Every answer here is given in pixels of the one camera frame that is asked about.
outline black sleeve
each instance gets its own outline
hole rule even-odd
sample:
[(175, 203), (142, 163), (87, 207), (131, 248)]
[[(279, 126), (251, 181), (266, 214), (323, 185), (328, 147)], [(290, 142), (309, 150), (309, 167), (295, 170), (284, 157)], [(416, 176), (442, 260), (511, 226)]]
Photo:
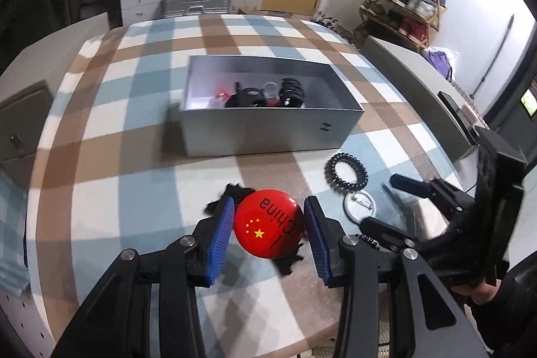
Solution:
[(510, 274), (492, 301), (484, 305), (471, 302), (470, 306), (494, 357), (537, 356), (537, 296), (524, 290)]

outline red object in box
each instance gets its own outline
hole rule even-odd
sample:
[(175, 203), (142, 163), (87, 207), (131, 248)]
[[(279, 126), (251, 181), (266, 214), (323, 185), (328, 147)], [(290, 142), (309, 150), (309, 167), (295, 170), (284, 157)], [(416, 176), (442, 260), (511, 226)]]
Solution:
[(235, 212), (235, 236), (260, 258), (280, 258), (296, 250), (304, 232), (304, 214), (291, 196), (259, 190), (244, 198)]

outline metal screw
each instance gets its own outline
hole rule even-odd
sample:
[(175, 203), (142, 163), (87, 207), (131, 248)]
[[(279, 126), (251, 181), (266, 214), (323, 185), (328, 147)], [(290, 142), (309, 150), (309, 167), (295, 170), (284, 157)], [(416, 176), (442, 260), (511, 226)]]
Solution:
[(123, 261), (131, 261), (136, 256), (136, 252), (134, 249), (125, 249), (120, 256)]
[(403, 256), (408, 260), (415, 260), (418, 258), (418, 253), (414, 249), (408, 248), (403, 251)]
[(179, 243), (181, 243), (181, 245), (186, 246), (186, 247), (192, 247), (195, 245), (196, 239), (194, 238), (194, 236), (184, 236), (184, 237), (181, 237), (181, 240), (179, 240)]
[(343, 236), (343, 243), (345, 243), (347, 246), (356, 246), (360, 239), (357, 236), (349, 235), (349, 236)]

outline blue plaid cloth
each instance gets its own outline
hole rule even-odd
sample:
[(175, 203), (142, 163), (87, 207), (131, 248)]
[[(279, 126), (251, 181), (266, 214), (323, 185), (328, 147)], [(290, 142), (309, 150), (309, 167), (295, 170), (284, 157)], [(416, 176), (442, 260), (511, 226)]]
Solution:
[(19, 296), (30, 283), (24, 265), (28, 195), (0, 172), (0, 287)]

